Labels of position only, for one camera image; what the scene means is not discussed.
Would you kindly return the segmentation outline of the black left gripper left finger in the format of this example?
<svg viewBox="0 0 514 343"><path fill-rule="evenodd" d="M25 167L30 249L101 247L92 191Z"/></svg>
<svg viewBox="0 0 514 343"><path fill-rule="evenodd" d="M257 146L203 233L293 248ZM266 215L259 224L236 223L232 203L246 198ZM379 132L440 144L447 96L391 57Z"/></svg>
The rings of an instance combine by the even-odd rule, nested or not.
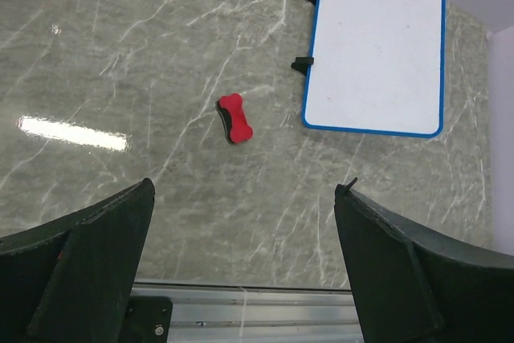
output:
<svg viewBox="0 0 514 343"><path fill-rule="evenodd" d="M1 239L3 342L115 342L155 201L149 178Z"/></svg>

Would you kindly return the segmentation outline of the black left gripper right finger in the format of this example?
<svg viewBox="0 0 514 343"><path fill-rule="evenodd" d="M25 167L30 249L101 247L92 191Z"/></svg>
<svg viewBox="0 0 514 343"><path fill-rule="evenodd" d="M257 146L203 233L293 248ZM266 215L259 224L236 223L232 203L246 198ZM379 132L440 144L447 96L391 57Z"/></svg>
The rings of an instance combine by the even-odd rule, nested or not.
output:
<svg viewBox="0 0 514 343"><path fill-rule="evenodd" d="M513 258L337 185L334 214L366 342L511 342Z"/></svg>

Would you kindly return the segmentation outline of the blue framed small whiteboard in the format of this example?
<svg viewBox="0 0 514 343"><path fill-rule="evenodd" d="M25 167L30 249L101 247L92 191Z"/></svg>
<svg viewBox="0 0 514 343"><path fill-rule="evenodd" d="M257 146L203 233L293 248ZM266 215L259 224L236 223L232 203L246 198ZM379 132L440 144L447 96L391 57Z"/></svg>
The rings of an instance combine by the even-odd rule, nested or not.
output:
<svg viewBox="0 0 514 343"><path fill-rule="evenodd" d="M302 120L432 138L444 125L446 0L316 0Z"/></svg>

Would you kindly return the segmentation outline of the red whiteboard eraser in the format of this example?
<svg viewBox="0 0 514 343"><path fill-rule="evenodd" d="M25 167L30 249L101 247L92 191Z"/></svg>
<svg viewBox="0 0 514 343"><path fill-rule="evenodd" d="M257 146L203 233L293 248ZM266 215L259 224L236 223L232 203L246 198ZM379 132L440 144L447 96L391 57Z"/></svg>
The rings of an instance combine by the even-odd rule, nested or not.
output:
<svg viewBox="0 0 514 343"><path fill-rule="evenodd" d="M221 96L216 102L216 110L222 119L227 141L241 144L253 137L253 129L248 124L243 110L243 98L238 93Z"/></svg>

